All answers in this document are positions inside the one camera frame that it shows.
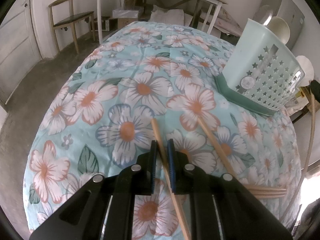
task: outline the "white wall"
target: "white wall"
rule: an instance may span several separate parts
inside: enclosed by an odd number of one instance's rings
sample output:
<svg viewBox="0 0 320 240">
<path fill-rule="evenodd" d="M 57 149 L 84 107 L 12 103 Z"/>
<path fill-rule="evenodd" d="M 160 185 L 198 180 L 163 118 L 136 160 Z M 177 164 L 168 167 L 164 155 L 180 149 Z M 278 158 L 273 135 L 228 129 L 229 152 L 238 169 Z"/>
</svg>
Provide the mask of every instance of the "white wall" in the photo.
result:
<svg viewBox="0 0 320 240">
<path fill-rule="evenodd" d="M 53 42 L 52 31 L 50 27 L 49 8 L 48 5 L 55 0 L 31 0 L 32 8 L 32 20 L 35 29 L 36 39 L 39 45 L 39 49 L 43 58 L 54 57 L 57 54 Z M 112 9 L 116 6 L 117 0 L 101 0 L 102 1 L 102 15 L 111 15 Z M 95 11 L 94 15 L 97 16 L 97 0 L 74 0 L 74 13 L 80 13 L 85 11 Z M 62 3 L 53 7 L 53 20 L 54 23 L 69 16 L 69 4 L 68 2 Z M 89 31 L 88 24 L 81 21 L 76 24 L 77 37 L 87 33 Z M 60 50 L 73 42 L 71 28 L 68 31 L 61 29 L 56 30 L 58 44 Z"/>
</svg>

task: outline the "blue floral fabric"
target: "blue floral fabric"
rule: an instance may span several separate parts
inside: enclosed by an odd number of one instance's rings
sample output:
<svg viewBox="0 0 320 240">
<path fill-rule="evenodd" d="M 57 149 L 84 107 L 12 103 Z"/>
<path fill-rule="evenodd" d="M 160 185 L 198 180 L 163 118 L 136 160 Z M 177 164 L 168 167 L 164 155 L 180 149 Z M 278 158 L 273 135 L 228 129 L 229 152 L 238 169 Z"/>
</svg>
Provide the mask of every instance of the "blue floral fabric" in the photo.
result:
<svg viewBox="0 0 320 240">
<path fill-rule="evenodd" d="M 156 118 L 164 143 L 208 174 L 226 172 L 197 123 L 208 124 L 243 184 L 286 187 L 261 202 L 279 218 L 301 176 L 285 109 L 266 118 L 228 102 L 213 76 L 234 46 L 189 27 L 134 22 L 95 49 L 50 105 L 31 147 L 23 200 L 32 232 L 94 174 L 118 174 L 150 149 Z M 132 239 L 183 239 L 162 166 L 152 196 L 137 196 Z M 188 198 L 181 197 L 190 220 Z M 290 226 L 295 201 L 284 225 Z"/>
</svg>

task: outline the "cable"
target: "cable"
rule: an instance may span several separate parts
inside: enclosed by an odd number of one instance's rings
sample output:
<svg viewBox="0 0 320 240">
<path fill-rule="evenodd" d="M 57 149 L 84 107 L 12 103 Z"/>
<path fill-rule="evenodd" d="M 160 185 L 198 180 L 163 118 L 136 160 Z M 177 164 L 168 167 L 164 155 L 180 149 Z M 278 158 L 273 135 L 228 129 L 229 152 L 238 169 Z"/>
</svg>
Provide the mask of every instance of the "cable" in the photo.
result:
<svg viewBox="0 0 320 240">
<path fill-rule="evenodd" d="M 301 188 L 302 182 L 306 176 L 307 173 L 307 169 L 308 169 L 308 164 L 309 164 L 309 160 L 310 160 L 310 156 L 311 156 L 311 150 L 312 150 L 312 145 L 313 145 L 313 138 L 315 136 L 315 125 L 316 125 L 316 109 L 315 109 L 315 96 L 313 95 L 313 93 L 310 90 L 310 95 L 311 95 L 311 114 L 312 114 L 312 119 L 311 119 L 311 133 L 310 133 L 310 141 L 309 141 L 309 148 L 307 151 L 307 157 L 306 157 L 306 162 L 304 163 L 304 167 L 301 173 L 301 178 L 299 180 L 299 183 L 297 185 L 297 188 L 286 208 L 286 210 L 284 211 L 283 215 L 280 217 L 279 221 L 283 222 L 285 216 L 287 215 L 287 213 L 289 212 L 290 208 L 293 205 L 294 200 L 296 199 L 299 190 Z"/>
</svg>

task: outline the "white flower print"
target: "white flower print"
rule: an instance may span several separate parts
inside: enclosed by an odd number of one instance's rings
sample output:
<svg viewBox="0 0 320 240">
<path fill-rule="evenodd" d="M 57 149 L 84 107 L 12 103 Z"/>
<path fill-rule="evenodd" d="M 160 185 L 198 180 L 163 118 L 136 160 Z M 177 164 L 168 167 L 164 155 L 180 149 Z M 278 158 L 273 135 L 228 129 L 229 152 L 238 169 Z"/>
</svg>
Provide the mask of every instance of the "white flower print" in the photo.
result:
<svg viewBox="0 0 320 240">
<path fill-rule="evenodd" d="M 211 130 L 217 130 L 220 125 L 219 119 L 209 111 L 214 109 L 213 91 L 202 90 L 197 84 L 189 84 L 184 87 L 184 95 L 174 95 L 167 101 L 167 108 L 173 111 L 184 111 L 180 115 L 180 123 L 187 131 L 193 131 L 198 126 L 199 116 L 204 119 Z"/>
<path fill-rule="evenodd" d="M 174 94 L 172 84 L 168 79 L 153 78 L 150 72 L 136 74 L 133 79 L 124 78 L 120 84 L 128 87 L 120 94 L 121 102 L 134 107 L 141 100 L 142 104 L 149 106 L 155 115 L 162 115 L 166 112 L 159 96 L 168 98 Z"/>
<path fill-rule="evenodd" d="M 76 113 L 73 95 L 69 94 L 68 90 L 69 87 L 62 88 L 40 124 L 40 130 L 49 128 L 48 135 L 62 132 L 67 126 L 67 118 Z"/>
<path fill-rule="evenodd" d="M 127 27 L 127 28 L 125 28 L 123 31 L 122 31 L 122 33 L 123 34 L 134 34 L 134 33 L 144 33 L 144 32 L 146 32 L 147 31 L 147 28 L 145 28 L 145 27 L 142 27 L 142 26 L 135 26 L 135 27 L 131 27 L 131 28 L 129 28 L 129 27 Z"/>
<path fill-rule="evenodd" d="M 56 148 L 52 141 L 48 140 L 44 143 L 43 154 L 38 150 L 32 151 L 29 168 L 36 172 L 33 183 L 42 202 L 46 203 L 49 195 L 53 203 L 61 202 L 62 191 L 57 182 L 66 178 L 69 167 L 68 158 L 56 159 Z"/>
<path fill-rule="evenodd" d="M 62 196 L 61 204 L 65 203 L 71 196 L 76 193 L 84 184 L 86 184 L 94 175 L 98 173 L 85 173 L 80 176 L 79 179 L 71 173 L 69 173 L 65 180 L 62 181 L 62 186 L 66 190 L 66 193 Z"/>
<path fill-rule="evenodd" d="M 246 166 L 241 160 L 241 155 L 248 153 L 247 146 L 239 134 L 232 134 L 226 126 L 217 128 L 218 142 L 226 154 L 236 174 L 241 174 Z"/>
<path fill-rule="evenodd" d="M 111 125 L 102 126 L 96 131 L 96 138 L 102 147 L 114 146 L 113 161 L 122 167 L 131 163 L 136 156 L 136 146 L 150 149 L 153 131 L 147 128 L 154 117 L 147 106 L 138 106 L 131 113 L 127 104 L 118 104 L 108 111 Z"/>
<path fill-rule="evenodd" d="M 40 225 L 44 221 L 46 221 L 48 219 L 48 217 L 50 217 L 59 208 L 59 206 L 55 206 L 54 208 L 52 208 L 52 206 L 48 202 L 47 203 L 41 202 L 41 205 L 42 205 L 42 208 L 44 211 L 37 213 L 37 220 Z"/>
<path fill-rule="evenodd" d="M 147 56 L 142 61 L 142 65 L 146 65 L 144 70 L 156 73 L 160 71 L 160 68 L 169 68 L 171 59 L 167 57 Z"/>
<path fill-rule="evenodd" d="M 189 38 L 183 34 L 167 35 L 166 38 L 162 44 L 171 45 L 174 48 L 183 48 L 183 44 L 191 44 Z"/>
<path fill-rule="evenodd" d="M 102 46 L 96 48 L 88 57 L 86 57 L 86 59 L 82 62 L 82 64 L 86 64 L 90 60 L 95 60 L 95 59 L 102 58 L 102 54 L 101 54 L 101 49 L 102 48 L 103 48 Z"/>
<path fill-rule="evenodd" d="M 225 50 L 224 56 L 225 56 L 226 58 L 230 58 L 231 55 L 232 55 L 232 53 L 233 53 L 233 49 L 230 48 L 229 50 Z"/>
<path fill-rule="evenodd" d="M 131 59 L 113 59 L 107 62 L 106 70 L 109 73 L 114 71 L 126 71 L 129 67 L 134 66 L 134 63 Z"/>
<path fill-rule="evenodd" d="M 228 109 L 230 106 L 230 103 L 224 98 L 219 100 L 219 105 L 220 105 L 220 108 L 222 109 Z"/>
<path fill-rule="evenodd" d="M 138 240 L 149 231 L 154 236 L 170 237 L 179 221 L 173 202 L 166 192 L 168 186 L 160 179 L 155 181 L 155 192 L 151 196 L 136 195 L 134 201 L 132 240 Z M 184 197 L 178 196 L 183 203 Z"/>
<path fill-rule="evenodd" d="M 209 51 L 210 43 L 204 41 L 201 36 L 188 36 L 190 42 L 194 45 L 200 46 L 202 49 Z"/>
<path fill-rule="evenodd" d="M 188 63 L 200 67 L 208 76 L 218 76 L 220 74 L 219 69 L 213 63 L 212 59 L 208 57 L 200 58 L 196 54 L 192 54 L 191 59 L 188 60 Z"/>
<path fill-rule="evenodd" d="M 204 83 L 200 76 L 200 71 L 195 67 L 187 67 L 183 63 L 176 63 L 176 67 L 166 70 L 168 76 L 177 77 L 174 81 L 175 86 L 180 91 L 184 91 L 186 85 L 190 83 L 204 86 Z"/>
<path fill-rule="evenodd" d="M 161 32 L 146 30 L 143 34 L 145 34 L 145 35 L 151 35 L 151 36 L 153 36 L 153 37 L 156 37 L 156 36 L 161 35 Z"/>
<path fill-rule="evenodd" d="M 110 100 L 118 94 L 118 87 L 106 85 L 106 80 L 96 81 L 87 89 L 79 88 L 74 95 L 76 113 L 68 117 L 68 125 L 74 124 L 80 116 L 89 125 L 97 123 L 103 116 L 104 110 L 101 102 Z"/>
<path fill-rule="evenodd" d="M 227 62 L 224 58 L 220 57 L 218 59 L 215 59 L 213 63 L 219 67 L 219 72 L 221 73 L 224 67 L 226 66 Z"/>
<path fill-rule="evenodd" d="M 257 120 L 249 113 L 241 113 L 243 122 L 238 123 L 238 130 L 242 137 L 247 138 L 252 148 L 257 151 L 258 144 L 262 144 L 262 133 Z"/>
<path fill-rule="evenodd" d="M 211 150 L 202 149 L 206 145 L 206 138 L 193 131 L 184 137 L 182 132 L 175 129 L 167 134 L 167 140 L 173 139 L 175 150 L 185 153 L 190 163 L 200 167 L 207 174 L 211 174 L 217 168 L 216 157 Z"/>
<path fill-rule="evenodd" d="M 274 171 L 277 164 L 276 156 L 271 154 L 271 151 L 268 147 L 264 147 L 264 151 L 259 154 L 260 160 L 260 173 L 263 174 L 265 182 L 274 182 Z"/>
<path fill-rule="evenodd" d="M 147 48 L 151 47 L 152 44 L 157 43 L 157 41 L 152 36 L 140 34 L 133 38 L 132 43 L 137 45 L 138 48 Z"/>
<path fill-rule="evenodd" d="M 258 173 L 257 167 L 251 166 L 248 168 L 248 177 L 239 179 L 242 184 L 262 185 L 264 183 L 263 174 Z"/>
<path fill-rule="evenodd" d="M 108 43 L 103 44 L 101 50 L 113 50 L 116 52 L 121 52 L 124 50 L 124 47 L 130 45 L 130 40 L 114 40 L 109 41 Z"/>
</svg>

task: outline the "chopstick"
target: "chopstick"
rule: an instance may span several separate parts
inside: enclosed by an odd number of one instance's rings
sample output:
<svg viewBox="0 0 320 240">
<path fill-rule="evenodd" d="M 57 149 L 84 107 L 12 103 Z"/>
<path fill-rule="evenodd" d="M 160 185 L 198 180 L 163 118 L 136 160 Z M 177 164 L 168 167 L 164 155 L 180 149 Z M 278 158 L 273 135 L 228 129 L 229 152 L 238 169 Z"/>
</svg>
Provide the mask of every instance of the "chopstick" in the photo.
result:
<svg viewBox="0 0 320 240">
<path fill-rule="evenodd" d="M 227 172 L 230 173 L 232 176 L 236 177 L 236 173 L 235 173 L 234 169 L 232 168 L 230 162 L 228 161 L 227 156 L 225 155 L 225 153 L 224 153 L 223 149 L 221 148 L 219 142 L 217 141 L 215 136 L 212 134 L 210 128 L 204 122 L 202 117 L 198 118 L 198 123 L 200 124 L 200 126 L 201 126 L 202 130 L 204 131 L 204 133 L 207 135 L 211 145 L 216 150 L 216 152 L 217 152 L 218 156 L 220 157 L 223 165 L 227 169 Z"/>
<path fill-rule="evenodd" d="M 157 119 L 153 118 L 151 120 L 151 125 L 152 125 L 152 129 L 153 129 L 153 133 L 155 135 L 155 138 L 158 141 L 158 145 L 159 145 L 159 149 L 160 149 L 160 158 L 161 158 L 162 165 L 164 168 L 164 175 L 165 175 L 165 178 L 168 183 L 170 195 L 172 198 L 174 209 L 177 213 L 177 217 L 178 217 L 179 224 L 181 226 L 182 234 L 183 234 L 185 240 L 191 240 L 191 234 L 190 234 L 190 230 L 188 228 L 187 219 L 185 217 L 182 204 L 181 204 L 180 200 L 178 199 L 178 196 L 175 195 L 174 193 L 172 193 L 172 191 L 171 191 L 168 160 L 167 160 L 167 155 L 166 155 L 164 145 L 162 142 L 161 134 L 159 131 Z"/>
<path fill-rule="evenodd" d="M 207 124 L 204 122 L 204 120 L 202 119 L 202 117 L 198 117 L 198 123 L 201 126 L 202 130 L 204 131 L 204 133 L 207 135 L 211 145 L 214 147 L 214 149 L 216 150 L 218 156 L 220 157 L 223 165 L 225 166 L 225 168 L 227 169 L 227 172 L 230 173 L 232 176 L 234 176 L 236 178 L 236 173 L 234 171 L 234 169 L 232 168 L 226 154 L 224 153 L 221 145 L 219 144 L 219 142 L 217 141 L 217 139 L 215 138 L 215 136 L 212 134 L 210 128 L 207 126 Z M 250 192 L 254 192 L 252 193 L 255 197 L 258 198 L 277 198 L 279 196 L 285 196 L 287 189 L 285 188 L 277 188 L 277 187 L 264 187 L 264 186 L 257 186 L 257 185 L 244 185 L 247 190 L 249 190 Z"/>
</svg>

